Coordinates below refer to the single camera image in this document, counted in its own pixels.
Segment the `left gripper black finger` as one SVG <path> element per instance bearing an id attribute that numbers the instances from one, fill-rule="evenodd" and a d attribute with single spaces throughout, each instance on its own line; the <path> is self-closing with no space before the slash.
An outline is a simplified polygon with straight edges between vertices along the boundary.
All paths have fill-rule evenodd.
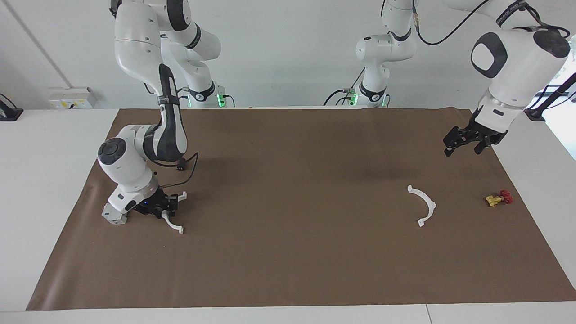
<path id="1" fill-rule="evenodd" d="M 444 154 L 450 157 L 452 153 L 459 147 L 466 144 L 466 133 L 465 130 L 459 127 L 453 127 L 447 135 L 444 137 Z"/>
<path id="2" fill-rule="evenodd" d="M 474 152 L 477 155 L 480 155 L 484 149 L 489 148 L 492 145 L 498 145 L 501 142 L 501 139 L 482 139 L 478 142 L 478 144 L 474 147 Z"/>

